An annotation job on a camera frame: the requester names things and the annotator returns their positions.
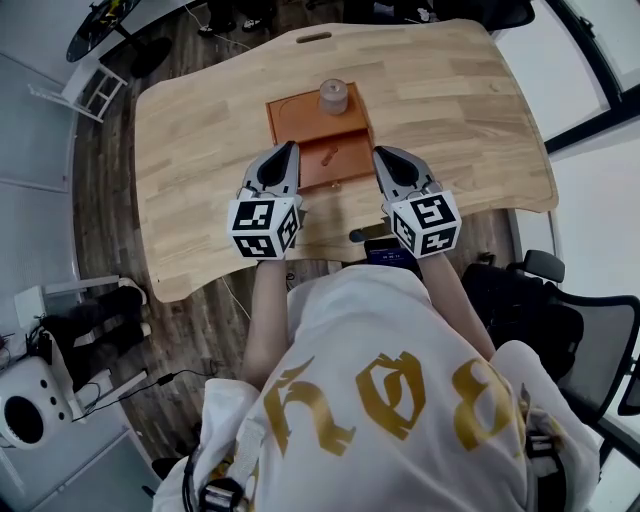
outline black device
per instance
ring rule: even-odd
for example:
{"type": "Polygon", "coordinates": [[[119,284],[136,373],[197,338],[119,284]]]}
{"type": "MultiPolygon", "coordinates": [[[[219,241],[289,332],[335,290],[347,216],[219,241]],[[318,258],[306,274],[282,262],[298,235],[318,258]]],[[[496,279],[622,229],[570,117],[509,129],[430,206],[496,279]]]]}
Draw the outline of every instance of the black device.
{"type": "Polygon", "coordinates": [[[404,268],[422,279],[417,260],[407,249],[400,246],[397,238],[366,240],[364,250],[367,254],[367,263],[370,265],[404,268]]]}

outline wooden tray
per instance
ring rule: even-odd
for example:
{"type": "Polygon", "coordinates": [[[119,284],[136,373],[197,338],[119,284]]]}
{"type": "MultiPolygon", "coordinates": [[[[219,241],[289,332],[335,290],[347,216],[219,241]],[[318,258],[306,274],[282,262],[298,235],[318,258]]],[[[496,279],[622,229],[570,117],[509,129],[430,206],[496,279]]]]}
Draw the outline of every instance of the wooden tray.
{"type": "Polygon", "coordinates": [[[366,111],[356,85],[347,91],[347,109],[338,116],[320,108],[317,90],[267,103],[273,143],[300,146],[300,192],[374,173],[366,111]]]}

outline wooden table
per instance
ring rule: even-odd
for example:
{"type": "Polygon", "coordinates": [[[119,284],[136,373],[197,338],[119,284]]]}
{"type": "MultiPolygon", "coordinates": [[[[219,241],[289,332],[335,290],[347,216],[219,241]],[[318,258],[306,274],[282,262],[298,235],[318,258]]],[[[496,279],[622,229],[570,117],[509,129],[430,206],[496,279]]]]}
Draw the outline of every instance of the wooden table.
{"type": "MultiPolygon", "coordinates": [[[[375,144],[424,159],[463,215],[557,204],[535,122],[502,56],[470,21],[328,24],[289,32],[231,60],[145,91],[136,109],[136,184],[153,290],[180,300],[250,266],[226,236],[227,207],[248,165],[272,147],[265,103],[356,82],[375,144]],[[304,42],[307,36],[331,37],[304,42]]],[[[375,178],[304,194],[290,259],[357,261],[349,233],[380,223],[375,178]]]]}

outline white round speaker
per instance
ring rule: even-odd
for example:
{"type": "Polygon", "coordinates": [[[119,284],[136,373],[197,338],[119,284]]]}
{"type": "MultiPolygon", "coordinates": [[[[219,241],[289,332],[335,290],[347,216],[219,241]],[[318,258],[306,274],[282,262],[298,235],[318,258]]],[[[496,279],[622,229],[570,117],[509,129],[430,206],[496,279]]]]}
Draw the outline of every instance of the white round speaker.
{"type": "Polygon", "coordinates": [[[42,358],[30,357],[0,373],[0,435],[16,448],[42,446],[72,419],[42,358]]]}

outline round table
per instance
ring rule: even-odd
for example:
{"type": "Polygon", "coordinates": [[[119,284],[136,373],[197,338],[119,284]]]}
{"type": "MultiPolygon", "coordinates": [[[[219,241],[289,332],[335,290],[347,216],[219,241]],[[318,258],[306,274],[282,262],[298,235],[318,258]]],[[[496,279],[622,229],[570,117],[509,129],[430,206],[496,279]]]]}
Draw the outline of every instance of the round table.
{"type": "Polygon", "coordinates": [[[151,73],[169,55],[171,40],[162,37],[145,45],[122,27],[122,20],[139,3],[140,0],[104,0],[97,6],[91,4],[91,13],[69,43],[67,60],[69,62],[80,60],[115,30],[138,52],[131,64],[131,75],[134,78],[141,78],[151,73]]]}

